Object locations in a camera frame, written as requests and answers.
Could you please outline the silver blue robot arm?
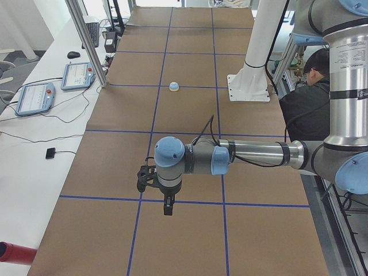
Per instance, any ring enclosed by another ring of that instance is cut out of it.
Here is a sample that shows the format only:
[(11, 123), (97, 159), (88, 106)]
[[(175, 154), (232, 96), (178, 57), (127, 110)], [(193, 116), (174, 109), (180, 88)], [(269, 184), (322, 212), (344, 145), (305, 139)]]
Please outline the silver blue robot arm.
[(154, 186), (172, 215), (183, 174), (223, 175), (241, 160), (309, 171), (354, 194), (367, 193), (367, 2), (298, 1), (294, 35), (329, 45), (330, 133), (323, 141), (257, 142), (172, 136), (155, 146)]

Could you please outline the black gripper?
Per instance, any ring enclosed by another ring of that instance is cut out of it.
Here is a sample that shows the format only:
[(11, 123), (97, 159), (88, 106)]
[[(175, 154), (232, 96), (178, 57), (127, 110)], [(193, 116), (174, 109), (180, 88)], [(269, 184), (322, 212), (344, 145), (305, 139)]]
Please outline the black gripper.
[(159, 185), (160, 191), (164, 194), (163, 213), (165, 216), (173, 215), (175, 195), (180, 192), (181, 187), (181, 183), (172, 187)]

